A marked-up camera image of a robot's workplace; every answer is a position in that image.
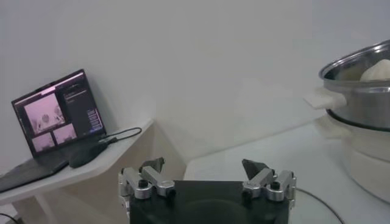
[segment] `computer mouse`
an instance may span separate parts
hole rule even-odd
[[[109,142],[99,142],[87,149],[82,149],[73,153],[69,159],[69,166],[72,168],[77,168],[89,163],[100,153],[102,153],[109,144]]]

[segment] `bolt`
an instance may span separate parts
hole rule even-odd
[[[271,189],[272,190],[279,190],[279,188],[280,188],[280,183],[279,182],[274,181],[274,182],[271,183]]]
[[[138,182],[138,187],[139,188],[146,188],[147,185],[148,185],[147,180],[142,179],[142,180],[139,180],[139,182]]]

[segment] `metal bracket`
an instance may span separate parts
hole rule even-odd
[[[126,209],[127,218],[130,218],[130,195],[131,190],[123,178],[123,174],[118,174],[118,197],[122,208]]]
[[[256,174],[251,180],[243,182],[243,193],[249,194],[251,198],[257,198],[261,194],[261,189],[275,179],[274,171],[265,168]]]
[[[142,167],[141,177],[150,181],[156,187],[157,194],[163,197],[173,196],[175,192],[175,182],[166,179],[151,166]]]
[[[138,172],[133,168],[125,168],[122,174],[122,182],[125,182],[130,185],[131,194],[134,194],[134,197],[137,199],[148,199],[152,195],[152,185],[147,181],[142,179]]]
[[[292,171],[283,170],[271,184],[266,186],[267,198],[271,201],[290,202],[290,208],[295,205],[297,178]]]

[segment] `white wall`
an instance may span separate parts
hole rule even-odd
[[[0,168],[30,157],[10,101],[79,68],[109,131],[155,117],[186,160],[310,121],[318,114],[301,96],[321,85],[318,70],[388,39],[388,9],[386,0],[1,0]]]

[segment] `video feed on screen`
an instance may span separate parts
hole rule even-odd
[[[64,127],[60,127],[59,129],[54,130],[53,134],[58,144],[77,138],[73,124],[68,124]]]
[[[46,133],[36,138],[33,138],[32,144],[34,145],[35,151],[40,152],[53,147],[54,141],[51,138],[50,133]]]
[[[26,105],[24,109],[36,135],[65,123],[65,118],[54,93]]]

